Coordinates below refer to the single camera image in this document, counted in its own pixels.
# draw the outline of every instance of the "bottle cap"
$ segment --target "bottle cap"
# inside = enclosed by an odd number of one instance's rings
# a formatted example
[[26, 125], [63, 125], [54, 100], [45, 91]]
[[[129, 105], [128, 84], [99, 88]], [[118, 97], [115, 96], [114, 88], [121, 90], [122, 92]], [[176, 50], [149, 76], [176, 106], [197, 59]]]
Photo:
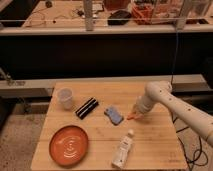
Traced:
[[134, 136], [134, 130], [133, 130], [133, 129], [129, 129], [129, 130], [128, 130], [128, 135], [129, 135], [130, 137], [133, 137], [133, 136]]

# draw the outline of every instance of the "orange plate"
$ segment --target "orange plate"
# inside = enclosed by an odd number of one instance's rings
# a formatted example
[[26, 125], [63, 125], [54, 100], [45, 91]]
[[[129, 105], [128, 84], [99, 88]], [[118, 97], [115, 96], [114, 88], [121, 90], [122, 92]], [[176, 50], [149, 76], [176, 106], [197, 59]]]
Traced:
[[52, 159], [60, 166], [72, 166], [86, 154], [88, 136], [78, 126], [66, 126], [57, 131], [49, 144]]

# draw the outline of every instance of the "concrete floor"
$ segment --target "concrete floor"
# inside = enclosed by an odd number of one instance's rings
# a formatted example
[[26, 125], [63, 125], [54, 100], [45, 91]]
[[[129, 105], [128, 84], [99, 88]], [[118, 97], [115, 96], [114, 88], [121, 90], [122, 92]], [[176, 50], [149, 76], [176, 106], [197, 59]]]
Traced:
[[[14, 110], [0, 134], [0, 171], [30, 170], [45, 114], [36, 114], [42, 113], [39, 110], [34, 110], [33, 114], [20, 113], [22, 113], [20, 109]], [[180, 120], [175, 123], [177, 130], [184, 126], [185, 124]], [[178, 135], [185, 144], [187, 155], [192, 158], [193, 151], [198, 147], [197, 135], [191, 129]], [[205, 142], [203, 142], [203, 146], [210, 158], [212, 149]], [[202, 163], [203, 160], [202, 156], [198, 162]], [[193, 171], [208, 171], [208, 165], [195, 167]]]

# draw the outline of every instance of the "blue sponge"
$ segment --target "blue sponge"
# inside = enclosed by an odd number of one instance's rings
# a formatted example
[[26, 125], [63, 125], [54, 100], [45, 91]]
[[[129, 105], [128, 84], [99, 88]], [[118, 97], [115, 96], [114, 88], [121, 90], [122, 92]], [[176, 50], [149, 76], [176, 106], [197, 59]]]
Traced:
[[118, 111], [116, 110], [115, 107], [110, 106], [108, 107], [105, 111], [104, 114], [107, 115], [110, 118], [110, 121], [114, 124], [114, 125], [118, 125], [119, 123], [121, 123], [124, 119], [124, 117], [122, 115], [120, 115], [118, 113]]

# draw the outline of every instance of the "white cup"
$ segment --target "white cup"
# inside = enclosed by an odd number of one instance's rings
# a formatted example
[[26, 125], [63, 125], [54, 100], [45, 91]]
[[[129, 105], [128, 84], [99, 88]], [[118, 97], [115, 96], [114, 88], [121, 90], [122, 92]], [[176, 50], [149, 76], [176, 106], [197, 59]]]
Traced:
[[59, 103], [64, 109], [69, 110], [73, 106], [72, 91], [68, 88], [62, 88], [57, 92], [57, 98]]

